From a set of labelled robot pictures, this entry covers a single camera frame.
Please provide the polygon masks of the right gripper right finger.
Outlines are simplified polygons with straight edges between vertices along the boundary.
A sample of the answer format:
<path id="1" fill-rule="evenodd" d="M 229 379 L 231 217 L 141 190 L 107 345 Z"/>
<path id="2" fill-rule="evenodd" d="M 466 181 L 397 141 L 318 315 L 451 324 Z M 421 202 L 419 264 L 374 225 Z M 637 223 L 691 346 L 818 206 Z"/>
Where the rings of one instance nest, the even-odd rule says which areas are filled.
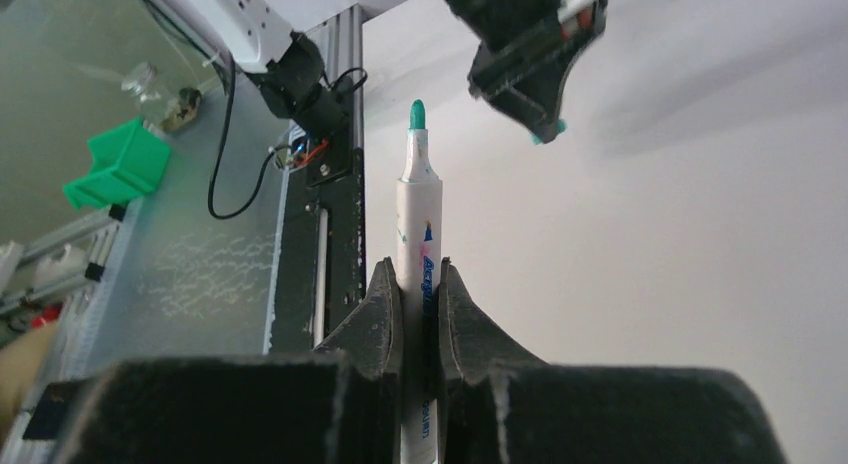
<path id="1" fill-rule="evenodd" d="M 444 463 L 782 463 L 756 394 L 714 368 L 556 365 L 499 327 L 441 264 Z"/>

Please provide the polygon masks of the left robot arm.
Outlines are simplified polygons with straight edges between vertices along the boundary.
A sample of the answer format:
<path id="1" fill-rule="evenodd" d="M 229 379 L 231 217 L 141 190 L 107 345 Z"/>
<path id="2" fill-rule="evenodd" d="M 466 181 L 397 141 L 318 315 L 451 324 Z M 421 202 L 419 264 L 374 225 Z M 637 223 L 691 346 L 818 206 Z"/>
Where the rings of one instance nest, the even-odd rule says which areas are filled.
<path id="1" fill-rule="evenodd" d="M 316 45 L 265 0 L 160 0 L 261 91 L 278 117 L 323 138 L 345 117 Z M 443 0 L 478 38 L 469 93 L 542 143 L 560 133 L 566 79 L 605 31 L 608 0 Z"/>

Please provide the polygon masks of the white pen teal end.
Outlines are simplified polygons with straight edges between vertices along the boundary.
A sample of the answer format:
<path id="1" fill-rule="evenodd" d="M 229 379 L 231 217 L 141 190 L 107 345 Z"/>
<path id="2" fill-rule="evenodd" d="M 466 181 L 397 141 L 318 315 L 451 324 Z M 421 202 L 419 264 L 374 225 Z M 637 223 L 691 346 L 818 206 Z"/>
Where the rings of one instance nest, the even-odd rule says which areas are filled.
<path id="1" fill-rule="evenodd" d="M 404 325 L 400 461 L 438 461 L 436 391 L 437 288 L 443 182 L 429 159 L 426 109 L 412 103 L 406 163 L 396 187 L 396 279 Z"/>

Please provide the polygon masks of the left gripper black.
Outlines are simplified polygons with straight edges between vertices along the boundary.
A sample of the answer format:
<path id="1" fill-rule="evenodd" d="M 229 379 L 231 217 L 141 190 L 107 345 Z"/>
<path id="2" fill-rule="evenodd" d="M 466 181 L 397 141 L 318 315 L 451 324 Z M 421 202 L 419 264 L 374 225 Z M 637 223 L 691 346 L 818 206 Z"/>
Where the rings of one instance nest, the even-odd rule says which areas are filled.
<path id="1" fill-rule="evenodd" d="M 561 118 L 566 80 L 599 39 L 608 0 L 443 0 L 479 40 L 469 93 L 532 134 Z"/>

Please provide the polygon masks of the teal pen cap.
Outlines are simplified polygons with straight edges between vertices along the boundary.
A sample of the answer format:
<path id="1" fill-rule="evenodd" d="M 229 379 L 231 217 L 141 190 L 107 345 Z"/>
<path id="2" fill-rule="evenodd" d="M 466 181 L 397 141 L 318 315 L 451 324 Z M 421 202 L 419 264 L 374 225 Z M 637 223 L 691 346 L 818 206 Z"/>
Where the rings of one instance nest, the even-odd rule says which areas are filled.
<path id="1" fill-rule="evenodd" d="M 534 145 L 544 145 L 551 143 L 558 136 L 564 133 L 567 129 L 567 124 L 564 119 L 560 118 L 555 125 L 545 129 L 541 135 L 532 134 L 532 142 Z"/>

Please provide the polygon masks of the glass jar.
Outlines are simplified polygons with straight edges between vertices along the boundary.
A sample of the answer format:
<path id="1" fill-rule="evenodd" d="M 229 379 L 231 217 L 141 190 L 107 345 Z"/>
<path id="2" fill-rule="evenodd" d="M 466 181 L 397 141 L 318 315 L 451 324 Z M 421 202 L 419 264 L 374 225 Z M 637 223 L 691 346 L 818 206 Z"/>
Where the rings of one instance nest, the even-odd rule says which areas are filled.
<path id="1" fill-rule="evenodd" d="M 166 134 L 193 121 L 199 112 L 201 91 L 175 80 L 150 62 L 142 62 L 126 75 L 121 89 L 134 99 L 140 115 Z"/>

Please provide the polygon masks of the green plastic bin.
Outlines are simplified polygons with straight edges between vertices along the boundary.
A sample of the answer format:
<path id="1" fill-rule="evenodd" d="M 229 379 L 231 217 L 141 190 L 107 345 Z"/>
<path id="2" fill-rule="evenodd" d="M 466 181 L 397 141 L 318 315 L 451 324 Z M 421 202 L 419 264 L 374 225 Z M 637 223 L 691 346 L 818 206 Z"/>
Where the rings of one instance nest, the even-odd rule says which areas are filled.
<path id="1" fill-rule="evenodd" d="M 154 192 L 171 156 L 170 146 L 145 128 L 140 117 L 87 141 L 92 165 L 88 173 L 63 186 L 76 209 L 101 209 Z"/>

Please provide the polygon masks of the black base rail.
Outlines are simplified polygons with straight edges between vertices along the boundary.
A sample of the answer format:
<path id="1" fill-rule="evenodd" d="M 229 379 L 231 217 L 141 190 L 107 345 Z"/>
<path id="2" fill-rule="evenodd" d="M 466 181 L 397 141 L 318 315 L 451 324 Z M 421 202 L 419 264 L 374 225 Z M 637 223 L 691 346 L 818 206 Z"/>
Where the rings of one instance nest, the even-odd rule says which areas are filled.
<path id="1" fill-rule="evenodd" d="M 364 157 L 320 187 L 304 171 L 287 179 L 276 267 L 271 353 L 300 352 L 328 336 L 364 298 Z"/>

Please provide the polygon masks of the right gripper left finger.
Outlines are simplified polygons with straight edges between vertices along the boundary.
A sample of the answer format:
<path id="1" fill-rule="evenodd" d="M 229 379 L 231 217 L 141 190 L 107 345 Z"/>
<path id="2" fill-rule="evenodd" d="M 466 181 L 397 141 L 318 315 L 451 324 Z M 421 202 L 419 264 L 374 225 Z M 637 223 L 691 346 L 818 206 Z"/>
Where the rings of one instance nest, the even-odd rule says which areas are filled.
<path id="1" fill-rule="evenodd" d="M 403 326 L 389 259 L 314 350 L 131 360 L 83 383 L 56 463 L 396 463 Z"/>

